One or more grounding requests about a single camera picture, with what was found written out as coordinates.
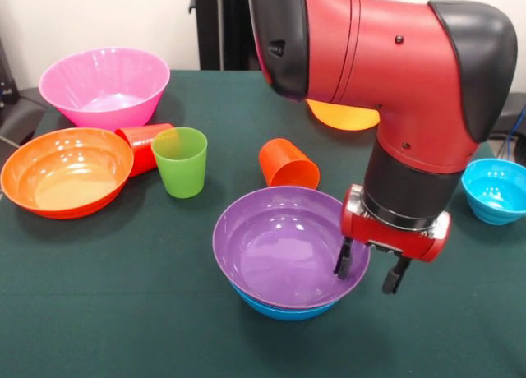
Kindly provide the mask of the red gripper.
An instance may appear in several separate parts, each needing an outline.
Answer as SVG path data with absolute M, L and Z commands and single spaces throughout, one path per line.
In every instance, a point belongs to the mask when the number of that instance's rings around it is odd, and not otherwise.
M 412 263 L 411 259 L 431 262 L 440 255 L 450 235 L 451 216 L 443 211 L 428 230 L 410 231 L 392 227 L 366 210 L 362 203 L 362 190 L 361 185 L 352 184 L 346 192 L 340 220 L 341 233 L 345 238 L 333 273 L 339 280 L 348 277 L 353 263 L 353 240 L 374 244 L 401 256 L 382 285 L 384 294 L 396 294 Z

